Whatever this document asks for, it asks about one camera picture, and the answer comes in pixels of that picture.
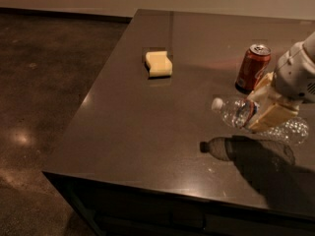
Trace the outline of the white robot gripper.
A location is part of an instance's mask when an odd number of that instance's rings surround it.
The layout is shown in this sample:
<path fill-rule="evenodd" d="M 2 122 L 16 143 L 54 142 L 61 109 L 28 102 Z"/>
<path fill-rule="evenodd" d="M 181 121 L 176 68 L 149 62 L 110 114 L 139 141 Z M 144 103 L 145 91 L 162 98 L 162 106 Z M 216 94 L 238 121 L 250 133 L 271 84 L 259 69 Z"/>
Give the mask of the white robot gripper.
<path fill-rule="evenodd" d="M 273 80 L 277 92 L 262 93 Z M 315 32 L 296 42 L 247 96 L 259 105 L 246 128 L 254 133 L 268 131 L 295 117 L 300 101 L 315 102 Z"/>

